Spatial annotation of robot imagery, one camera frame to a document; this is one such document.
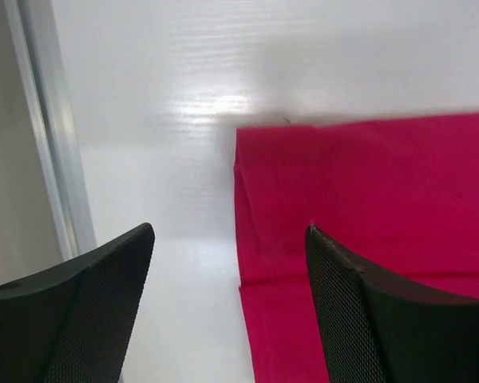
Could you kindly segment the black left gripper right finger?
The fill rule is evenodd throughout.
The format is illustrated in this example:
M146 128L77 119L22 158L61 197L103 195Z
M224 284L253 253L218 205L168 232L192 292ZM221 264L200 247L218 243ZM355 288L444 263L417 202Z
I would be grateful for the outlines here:
M414 282L309 226L305 255L329 380L479 382L479 299Z

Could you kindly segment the pink red t shirt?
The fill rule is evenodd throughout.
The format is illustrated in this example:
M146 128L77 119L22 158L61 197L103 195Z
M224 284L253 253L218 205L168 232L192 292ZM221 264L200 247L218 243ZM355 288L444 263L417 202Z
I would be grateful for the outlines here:
M479 113L240 128L239 293L255 380L329 380L309 226L387 270L479 299Z

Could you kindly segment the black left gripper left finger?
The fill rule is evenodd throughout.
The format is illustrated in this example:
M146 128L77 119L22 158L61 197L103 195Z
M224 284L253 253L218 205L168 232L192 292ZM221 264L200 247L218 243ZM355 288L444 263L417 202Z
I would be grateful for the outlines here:
M0 286L0 382L117 382L155 233L142 223Z

